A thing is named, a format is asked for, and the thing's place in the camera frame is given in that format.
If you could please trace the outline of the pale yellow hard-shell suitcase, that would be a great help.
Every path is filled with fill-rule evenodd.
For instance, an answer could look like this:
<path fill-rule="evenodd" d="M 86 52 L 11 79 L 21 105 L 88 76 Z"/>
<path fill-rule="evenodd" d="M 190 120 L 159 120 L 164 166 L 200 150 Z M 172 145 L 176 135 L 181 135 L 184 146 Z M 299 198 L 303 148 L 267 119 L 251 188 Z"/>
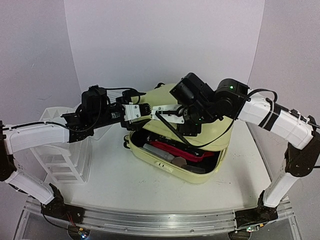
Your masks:
<path fill-rule="evenodd" d="M 232 120 L 201 125 L 187 146 L 161 121 L 151 119 L 142 129 L 124 137 L 124 147 L 142 161 L 192 184 L 205 183 L 219 171 L 230 145 Z"/>

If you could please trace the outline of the red shirt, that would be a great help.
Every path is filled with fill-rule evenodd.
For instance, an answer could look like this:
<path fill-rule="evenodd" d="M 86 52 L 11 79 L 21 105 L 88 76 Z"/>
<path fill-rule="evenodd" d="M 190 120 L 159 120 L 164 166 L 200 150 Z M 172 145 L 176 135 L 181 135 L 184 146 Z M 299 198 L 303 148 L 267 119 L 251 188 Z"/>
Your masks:
<path fill-rule="evenodd" d="M 150 145 L 169 152 L 175 157 L 182 157 L 187 161 L 191 161 L 194 163 L 202 162 L 205 158 L 213 157 L 215 155 L 212 151 L 204 151 L 201 149 L 193 149 L 193 148 L 179 148 L 164 142 L 160 141 L 150 141 Z"/>

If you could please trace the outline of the white perforated plastic basket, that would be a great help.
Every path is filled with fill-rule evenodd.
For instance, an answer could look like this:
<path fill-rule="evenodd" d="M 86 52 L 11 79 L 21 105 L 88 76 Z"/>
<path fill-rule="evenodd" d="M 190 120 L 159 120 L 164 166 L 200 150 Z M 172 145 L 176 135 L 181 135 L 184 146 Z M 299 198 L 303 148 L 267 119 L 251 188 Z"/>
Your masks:
<path fill-rule="evenodd" d="M 115 103 L 116 99 L 122 97 L 122 90 L 107 90 L 107 96 L 110 100 L 110 103 Z"/>

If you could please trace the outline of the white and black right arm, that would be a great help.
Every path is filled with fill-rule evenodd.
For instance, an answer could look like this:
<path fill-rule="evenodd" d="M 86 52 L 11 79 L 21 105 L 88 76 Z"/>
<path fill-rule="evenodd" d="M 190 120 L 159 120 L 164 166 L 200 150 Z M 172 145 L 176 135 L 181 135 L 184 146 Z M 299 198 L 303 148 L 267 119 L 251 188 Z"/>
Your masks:
<path fill-rule="evenodd" d="M 287 141 L 281 168 L 260 194 L 257 206 L 235 212 L 238 229 L 250 229 L 276 220 L 283 197 L 299 178 L 309 175 L 316 166 L 320 134 L 315 119 L 279 105 L 276 99 L 262 96 L 260 88 L 250 89 L 231 78 L 223 79 L 213 90 L 194 73 L 189 73 L 170 94 L 177 105 L 154 106 L 151 115 L 185 144 L 188 141 L 180 132 L 181 128 L 188 126 L 195 131 L 202 124 L 225 117 L 257 125 Z"/>

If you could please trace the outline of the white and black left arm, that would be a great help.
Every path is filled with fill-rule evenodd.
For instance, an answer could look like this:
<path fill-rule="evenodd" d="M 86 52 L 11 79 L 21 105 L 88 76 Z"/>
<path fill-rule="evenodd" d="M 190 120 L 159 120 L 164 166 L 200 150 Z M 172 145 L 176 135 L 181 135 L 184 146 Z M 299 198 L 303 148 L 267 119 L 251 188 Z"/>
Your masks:
<path fill-rule="evenodd" d="M 25 173 L 14 163 L 14 153 L 49 144 L 76 143 L 94 135 L 96 129 L 120 123 L 127 130 L 142 128 L 151 114 L 148 103 L 141 103 L 144 93 L 121 88 L 122 96 L 112 103 L 107 88 L 97 85 L 82 93 L 75 112 L 65 113 L 62 123 L 37 121 L 20 125 L 0 125 L 0 180 L 41 203 L 47 217 L 81 223 L 84 209 L 65 204 L 60 190 L 52 183 Z"/>

